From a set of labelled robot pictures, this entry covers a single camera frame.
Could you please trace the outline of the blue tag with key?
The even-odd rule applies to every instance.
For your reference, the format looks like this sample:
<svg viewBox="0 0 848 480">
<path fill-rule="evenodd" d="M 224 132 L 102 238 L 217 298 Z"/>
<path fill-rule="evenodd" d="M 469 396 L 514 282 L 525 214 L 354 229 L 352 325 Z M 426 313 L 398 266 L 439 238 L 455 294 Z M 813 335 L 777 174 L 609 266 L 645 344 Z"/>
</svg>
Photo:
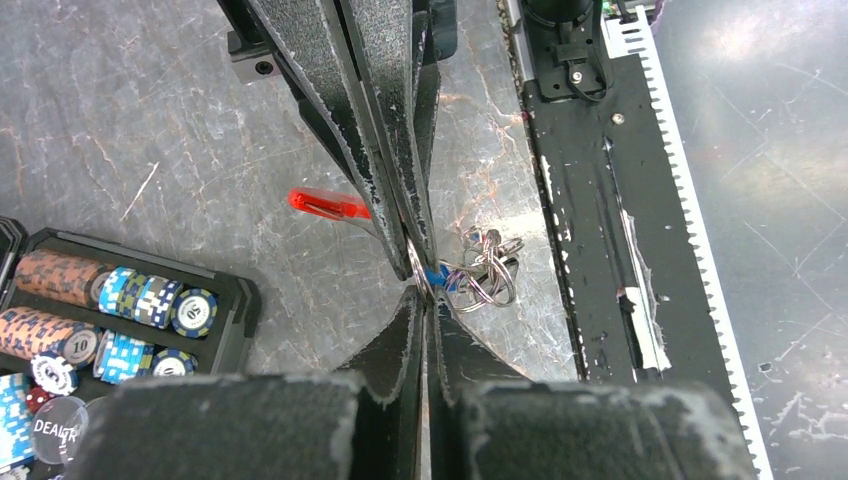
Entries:
<svg viewBox="0 0 848 480">
<path fill-rule="evenodd" d="M 446 264 L 441 264 L 439 270 L 425 270 L 425 277 L 430 286 L 441 286 L 448 292 L 455 292 L 456 281 L 451 278 L 452 271 Z"/>
</svg>

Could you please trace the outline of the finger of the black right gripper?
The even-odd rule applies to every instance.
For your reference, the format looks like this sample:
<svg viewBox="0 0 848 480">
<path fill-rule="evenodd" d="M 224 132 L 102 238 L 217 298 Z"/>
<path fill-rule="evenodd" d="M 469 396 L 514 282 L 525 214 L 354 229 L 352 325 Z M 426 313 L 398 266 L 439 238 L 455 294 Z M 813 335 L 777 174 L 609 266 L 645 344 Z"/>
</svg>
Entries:
<svg viewBox="0 0 848 480">
<path fill-rule="evenodd" d="M 413 1 L 343 1 L 341 11 L 380 151 L 375 180 L 389 245 L 400 249 L 402 261 L 411 245 L 421 264 L 435 267 L 424 153 L 435 112 L 418 100 L 421 92 L 428 103 L 438 96 L 438 70 L 421 73 L 432 52 L 431 9 Z"/>
<path fill-rule="evenodd" d="M 367 126 L 364 96 L 333 1 L 252 1 L 264 33 L 289 65 L 306 99 L 339 143 L 340 166 L 364 201 L 388 261 L 411 276 L 400 215 L 388 204 L 388 174 Z"/>
</svg>

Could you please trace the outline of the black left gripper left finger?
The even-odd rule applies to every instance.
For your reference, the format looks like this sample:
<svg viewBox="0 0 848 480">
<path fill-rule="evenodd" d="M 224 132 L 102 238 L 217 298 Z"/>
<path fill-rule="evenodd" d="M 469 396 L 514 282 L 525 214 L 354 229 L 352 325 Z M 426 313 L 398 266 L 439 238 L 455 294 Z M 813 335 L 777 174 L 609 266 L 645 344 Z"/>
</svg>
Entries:
<svg viewBox="0 0 848 480">
<path fill-rule="evenodd" d="M 90 419 L 70 479 L 413 479 L 424 301 L 340 367 L 280 375 L 147 377 Z"/>
</svg>

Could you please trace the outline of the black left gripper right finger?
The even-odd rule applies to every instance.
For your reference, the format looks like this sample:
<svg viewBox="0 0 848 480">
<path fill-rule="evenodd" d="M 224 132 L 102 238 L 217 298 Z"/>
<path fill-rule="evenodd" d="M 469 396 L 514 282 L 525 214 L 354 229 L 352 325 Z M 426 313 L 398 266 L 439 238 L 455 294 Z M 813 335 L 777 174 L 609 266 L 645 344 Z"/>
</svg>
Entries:
<svg viewBox="0 0 848 480">
<path fill-rule="evenodd" d="M 535 382 L 437 290 L 427 319 L 436 479 L 753 479 L 734 411 L 698 383 Z"/>
</svg>

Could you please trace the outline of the red keyring with key bunch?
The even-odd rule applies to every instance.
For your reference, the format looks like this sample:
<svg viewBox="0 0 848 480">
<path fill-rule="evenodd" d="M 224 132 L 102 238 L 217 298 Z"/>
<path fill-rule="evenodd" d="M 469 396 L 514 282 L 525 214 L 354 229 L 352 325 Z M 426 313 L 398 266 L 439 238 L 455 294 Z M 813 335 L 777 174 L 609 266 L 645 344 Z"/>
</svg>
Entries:
<svg viewBox="0 0 848 480">
<path fill-rule="evenodd" d="M 303 213 L 323 217 L 332 221 L 355 226 L 372 237 L 376 229 L 363 200 L 356 196 L 311 187 L 297 187 L 289 191 L 289 205 Z M 516 276 L 519 268 L 519 252 L 524 248 L 523 239 L 505 239 L 497 229 L 483 230 L 472 226 L 461 232 L 462 252 L 460 260 L 446 264 L 456 281 L 455 292 L 448 292 L 467 301 L 457 307 L 461 313 L 470 313 L 485 306 L 506 308 L 517 299 Z M 413 278 L 418 287 L 431 293 L 425 270 L 419 260 L 413 262 Z"/>
</svg>

